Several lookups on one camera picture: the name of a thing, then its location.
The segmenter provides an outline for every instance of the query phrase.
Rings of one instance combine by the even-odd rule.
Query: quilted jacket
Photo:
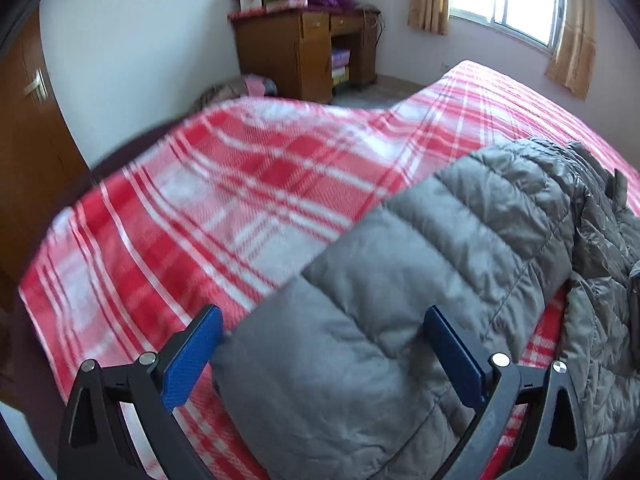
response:
[[[625,201],[624,176],[579,144],[461,158],[240,323],[213,357],[226,410],[274,480],[428,479],[473,413],[419,336],[426,309],[446,305],[517,360],[569,280],[558,357],[582,403],[590,478],[603,478],[640,428],[628,328],[640,222]]]

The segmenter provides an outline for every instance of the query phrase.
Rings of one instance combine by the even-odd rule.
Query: pink cloth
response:
[[[381,200],[495,142],[583,142],[629,180],[640,175],[585,124],[534,91],[472,62],[386,111],[243,98],[193,116],[64,210],[22,280],[65,399],[80,363],[130,363],[157,351],[204,304],[233,329]],[[564,291],[521,362],[546,367]],[[212,388],[207,367],[175,418],[219,479],[266,479]],[[162,478],[132,409],[146,469]],[[485,478],[513,445],[516,412]]]

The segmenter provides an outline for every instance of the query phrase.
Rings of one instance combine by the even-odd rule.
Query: bed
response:
[[[111,366],[157,351],[204,304],[219,306],[233,330],[381,200],[489,144],[579,141],[626,174],[628,204],[640,212],[640,174],[601,137],[469,61],[391,110],[243,98],[167,130],[58,214],[21,282],[62,399],[83,360]],[[521,364],[552,361],[563,308],[560,290]],[[207,367],[175,418],[217,478],[267,478],[211,378]],[[497,475],[523,414],[513,413],[484,478]],[[162,478],[134,413],[125,415],[146,470]]]

